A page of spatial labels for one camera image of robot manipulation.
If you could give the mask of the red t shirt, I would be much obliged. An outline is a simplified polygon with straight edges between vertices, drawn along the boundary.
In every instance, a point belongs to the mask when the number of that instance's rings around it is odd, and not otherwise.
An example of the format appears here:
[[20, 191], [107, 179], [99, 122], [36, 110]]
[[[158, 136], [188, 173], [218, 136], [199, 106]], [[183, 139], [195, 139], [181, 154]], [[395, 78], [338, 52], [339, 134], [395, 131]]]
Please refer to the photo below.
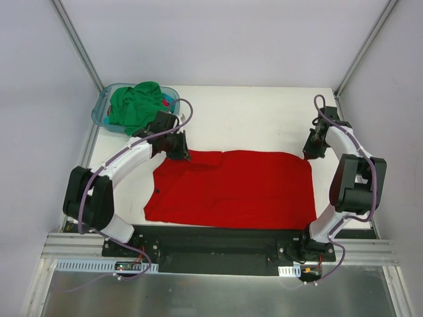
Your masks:
[[154, 170], [148, 221], [303, 230], [316, 220], [311, 165], [282, 152], [191, 151]]

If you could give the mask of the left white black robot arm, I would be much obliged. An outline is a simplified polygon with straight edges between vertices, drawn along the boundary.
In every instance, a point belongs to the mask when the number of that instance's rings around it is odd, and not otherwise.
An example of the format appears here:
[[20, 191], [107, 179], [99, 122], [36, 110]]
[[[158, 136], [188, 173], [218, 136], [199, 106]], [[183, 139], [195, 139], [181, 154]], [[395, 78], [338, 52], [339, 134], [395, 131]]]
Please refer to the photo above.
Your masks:
[[165, 152], [168, 159], [188, 160], [186, 132], [158, 133], [148, 137], [131, 137], [127, 145], [102, 164], [75, 167], [69, 176], [63, 213], [75, 219], [79, 230], [96, 230], [117, 240], [117, 249], [126, 257], [139, 251], [133, 225], [114, 211], [114, 189], [135, 168]]

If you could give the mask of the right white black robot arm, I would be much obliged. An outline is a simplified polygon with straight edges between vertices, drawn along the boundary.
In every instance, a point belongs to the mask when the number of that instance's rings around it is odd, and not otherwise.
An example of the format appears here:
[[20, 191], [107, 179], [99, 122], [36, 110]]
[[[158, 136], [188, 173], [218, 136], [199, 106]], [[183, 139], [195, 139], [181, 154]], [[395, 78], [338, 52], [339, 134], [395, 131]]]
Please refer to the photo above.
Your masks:
[[338, 157], [338, 167], [329, 189], [329, 203], [316, 220], [307, 225], [297, 252], [313, 260], [325, 250], [347, 223], [368, 222], [381, 200], [387, 163], [372, 156], [349, 127], [311, 129], [303, 148], [304, 158], [323, 158], [327, 148]]

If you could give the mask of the green t shirt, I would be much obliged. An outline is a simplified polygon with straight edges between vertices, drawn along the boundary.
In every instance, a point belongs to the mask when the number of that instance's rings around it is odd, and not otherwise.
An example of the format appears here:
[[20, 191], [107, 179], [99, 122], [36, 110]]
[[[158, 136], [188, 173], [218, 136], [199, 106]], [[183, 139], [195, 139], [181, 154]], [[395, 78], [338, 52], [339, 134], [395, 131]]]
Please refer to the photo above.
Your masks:
[[142, 82], [135, 87], [119, 88], [110, 99], [110, 123], [124, 126], [125, 134], [131, 135], [152, 122], [158, 111], [174, 110], [175, 104], [164, 106], [162, 99], [164, 98], [161, 87], [154, 81]]

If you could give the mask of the clear blue plastic basket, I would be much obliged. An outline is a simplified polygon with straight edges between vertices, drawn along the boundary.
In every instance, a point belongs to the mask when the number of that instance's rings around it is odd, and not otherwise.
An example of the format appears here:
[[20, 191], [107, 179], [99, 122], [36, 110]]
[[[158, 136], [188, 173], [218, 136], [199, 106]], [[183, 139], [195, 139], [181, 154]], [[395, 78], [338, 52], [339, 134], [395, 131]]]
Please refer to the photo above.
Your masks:
[[[114, 92], [122, 87], [135, 87], [136, 84], [133, 83], [114, 83], [105, 87], [99, 94], [98, 100], [95, 104], [95, 107], [91, 112], [92, 121], [99, 127], [104, 127], [103, 119], [109, 117], [109, 108], [111, 107], [110, 99]], [[161, 86], [161, 92], [163, 98], [166, 99], [169, 103], [178, 99], [180, 96], [177, 91], [171, 87]], [[114, 133], [123, 133], [125, 134], [125, 127], [121, 125], [115, 125], [115, 130], [110, 131]]]

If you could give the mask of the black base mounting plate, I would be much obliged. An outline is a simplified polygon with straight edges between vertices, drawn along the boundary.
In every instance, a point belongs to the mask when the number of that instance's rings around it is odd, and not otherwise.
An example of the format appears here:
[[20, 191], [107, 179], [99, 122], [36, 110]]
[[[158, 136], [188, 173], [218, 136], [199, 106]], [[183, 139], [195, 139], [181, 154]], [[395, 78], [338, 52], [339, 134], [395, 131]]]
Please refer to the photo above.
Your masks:
[[105, 241], [102, 256], [156, 264], [161, 273], [275, 276], [278, 268], [335, 262], [331, 243], [314, 243], [301, 230], [219, 229], [137, 225], [130, 249]]

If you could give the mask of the aluminium front rail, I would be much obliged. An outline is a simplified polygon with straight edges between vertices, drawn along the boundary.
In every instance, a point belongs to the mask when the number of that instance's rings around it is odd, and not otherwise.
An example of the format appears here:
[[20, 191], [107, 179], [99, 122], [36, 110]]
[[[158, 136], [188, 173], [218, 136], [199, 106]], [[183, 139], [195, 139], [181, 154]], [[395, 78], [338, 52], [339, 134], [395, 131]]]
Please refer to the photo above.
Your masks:
[[102, 257], [104, 239], [97, 234], [50, 233], [41, 258], [97, 260]]

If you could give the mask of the right aluminium frame post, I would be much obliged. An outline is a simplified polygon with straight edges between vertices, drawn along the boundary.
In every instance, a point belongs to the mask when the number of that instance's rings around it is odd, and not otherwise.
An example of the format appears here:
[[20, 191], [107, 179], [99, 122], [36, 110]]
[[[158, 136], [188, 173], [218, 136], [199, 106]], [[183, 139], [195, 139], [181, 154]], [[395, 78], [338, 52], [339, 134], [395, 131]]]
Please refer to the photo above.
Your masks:
[[388, 0], [384, 4], [381, 12], [378, 14], [375, 22], [373, 23], [373, 26], [370, 28], [359, 50], [355, 54], [350, 66], [347, 68], [340, 84], [334, 90], [334, 98], [336, 100], [340, 99], [342, 93], [345, 91], [349, 82], [352, 80], [354, 73], [358, 70], [358, 67], [363, 62], [374, 41], [377, 39], [378, 35], [382, 31], [383, 27], [399, 3], [399, 0]]

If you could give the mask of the aluminium frame post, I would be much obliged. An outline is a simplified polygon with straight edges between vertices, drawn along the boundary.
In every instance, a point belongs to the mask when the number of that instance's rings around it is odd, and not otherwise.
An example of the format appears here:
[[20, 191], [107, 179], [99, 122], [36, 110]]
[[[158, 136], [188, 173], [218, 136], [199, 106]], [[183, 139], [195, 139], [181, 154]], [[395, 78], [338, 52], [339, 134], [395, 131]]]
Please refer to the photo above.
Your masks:
[[95, 88], [101, 92], [104, 88], [102, 80], [95, 68], [92, 59], [89, 56], [88, 51], [85, 48], [85, 45], [73, 23], [63, 1], [61, 0], [50, 0], [56, 15], [58, 16], [59, 21], [61, 22], [72, 46], [74, 47], [79, 59], [81, 60], [84, 68], [86, 69], [91, 81], [93, 82]]
[[352, 80], [354, 73], [358, 70], [358, 67], [363, 62], [374, 41], [377, 39], [378, 35], [382, 31], [383, 27], [399, 3], [399, 0], [388, 0], [384, 4], [381, 12], [378, 14], [375, 22], [373, 23], [373, 26], [370, 28], [359, 50], [355, 54], [350, 66], [347, 68], [340, 84], [334, 90], [334, 98], [336, 100], [340, 99], [342, 93], [345, 91], [349, 82]]

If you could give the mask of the left aluminium frame post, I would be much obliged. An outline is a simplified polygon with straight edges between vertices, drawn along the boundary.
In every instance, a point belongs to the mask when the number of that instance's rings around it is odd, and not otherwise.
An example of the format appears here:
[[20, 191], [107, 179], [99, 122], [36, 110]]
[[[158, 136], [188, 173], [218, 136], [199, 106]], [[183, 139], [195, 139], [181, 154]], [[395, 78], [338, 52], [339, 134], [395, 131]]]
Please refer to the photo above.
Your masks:
[[50, 0], [56, 15], [58, 16], [59, 21], [61, 22], [72, 46], [74, 47], [79, 59], [81, 60], [84, 68], [86, 69], [91, 81], [93, 82], [95, 88], [101, 92], [104, 88], [102, 80], [95, 68], [92, 59], [89, 56], [88, 51], [85, 48], [85, 45], [73, 23], [63, 1], [61, 0]]

